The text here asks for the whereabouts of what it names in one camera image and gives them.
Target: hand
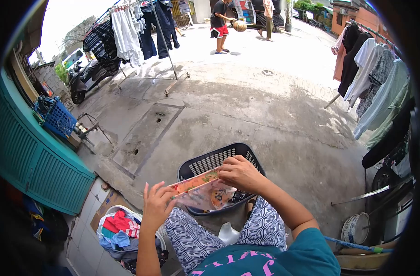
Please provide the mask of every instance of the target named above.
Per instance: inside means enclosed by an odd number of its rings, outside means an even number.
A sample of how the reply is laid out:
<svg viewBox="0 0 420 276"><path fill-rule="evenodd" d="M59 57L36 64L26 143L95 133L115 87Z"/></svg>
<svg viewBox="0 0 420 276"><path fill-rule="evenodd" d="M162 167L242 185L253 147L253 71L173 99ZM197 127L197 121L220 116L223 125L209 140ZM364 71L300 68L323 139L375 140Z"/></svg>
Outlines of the hand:
<svg viewBox="0 0 420 276"><path fill-rule="evenodd" d="M155 234L175 206L175 200L170 201L169 205L167 205L167 202L177 192L172 187L160 188L163 185L164 181L154 185L149 192L149 184L146 183L144 188L144 213L141 221L141 230L152 231Z"/></svg>
<svg viewBox="0 0 420 276"><path fill-rule="evenodd" d="M265 185L272 184L242 155L224 160L218 171L219 181L249 193L261 193Z"/></svg>

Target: concrete ground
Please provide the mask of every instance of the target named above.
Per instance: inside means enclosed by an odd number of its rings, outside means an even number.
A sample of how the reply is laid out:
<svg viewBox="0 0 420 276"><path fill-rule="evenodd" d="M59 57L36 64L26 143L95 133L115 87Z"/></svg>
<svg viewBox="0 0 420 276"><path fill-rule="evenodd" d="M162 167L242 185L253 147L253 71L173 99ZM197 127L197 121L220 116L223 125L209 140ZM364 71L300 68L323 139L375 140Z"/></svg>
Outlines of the concrete ground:
<svg viewBox="0 0 420 276"><path fill-rule="evenodd" d="M229 32L225 46L231 53L214 55L216 40L208 25L183 31L181 47L170 51L180 81L168 98L163 92L171 81L128 79L120 90L122 73L89 92L72 112L98 118L112 144L94 132L89 138L97 154L84 145L78 154L142 209L146 182L173 184L184 161L244 142L267 177L313 213L323 234L340 238L344 221L363 211L364 201L330 202L365 193L361 160L367 150L365 135L360 141L352 136L357 116L354 110L346 112L342 98L323 108L339 86L332 79L335 38L297 19L291 33L273 33L273 42L256 30ZM152 57L138 76L169 78L169 67L168 58ZM133 71L129 65L124 70ZM367 174L370 182L373 172ZM197 219L214 233L227 221L240 230L245 211L242 206Z"/></svg>

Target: teal t-shirt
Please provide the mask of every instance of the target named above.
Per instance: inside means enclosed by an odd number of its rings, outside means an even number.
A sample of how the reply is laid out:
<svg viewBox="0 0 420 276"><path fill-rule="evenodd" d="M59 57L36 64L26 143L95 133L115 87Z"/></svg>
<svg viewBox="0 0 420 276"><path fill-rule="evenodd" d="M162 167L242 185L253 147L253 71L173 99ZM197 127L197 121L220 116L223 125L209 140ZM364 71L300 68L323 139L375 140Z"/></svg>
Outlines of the teal t-shirt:
<svg viewBox="0 0 420 276"><path fill-rule="evenodd" d="M317 228L303 230L287 251L276 246L230 245L214 251L190 276L339 275L340 266Z"/></svg>

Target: blue and white patterned pants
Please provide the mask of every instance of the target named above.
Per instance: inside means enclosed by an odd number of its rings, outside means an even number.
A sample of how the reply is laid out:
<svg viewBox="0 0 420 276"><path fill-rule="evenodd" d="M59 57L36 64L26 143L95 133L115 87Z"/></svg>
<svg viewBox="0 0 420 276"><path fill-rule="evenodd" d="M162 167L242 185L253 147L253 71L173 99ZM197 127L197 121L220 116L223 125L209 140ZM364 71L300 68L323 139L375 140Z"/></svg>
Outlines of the blue and white patterned pants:
<svg viewBox="0 0 420 276"><path fill-rule="evenodd" d="M213 251L226 246L179 208L172 210L164 228L186 275ZM281 251L285 250L284 221L261 196L258 196L235 244L276 246Z"/></svg>

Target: teal wooden shutter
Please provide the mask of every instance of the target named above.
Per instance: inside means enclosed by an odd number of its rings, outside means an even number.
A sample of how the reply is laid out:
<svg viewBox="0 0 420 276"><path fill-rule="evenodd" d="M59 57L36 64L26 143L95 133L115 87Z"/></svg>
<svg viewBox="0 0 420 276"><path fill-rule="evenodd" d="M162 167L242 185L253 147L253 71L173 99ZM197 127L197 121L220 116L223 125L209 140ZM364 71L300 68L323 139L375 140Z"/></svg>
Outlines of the teal wooden shutter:
<svg viewBox="0 0 420 276"><path fill-rule="evenodd" d="M80 213L95 175L32 115L14 82L0 79L0 175L34 200Z"/></svg>

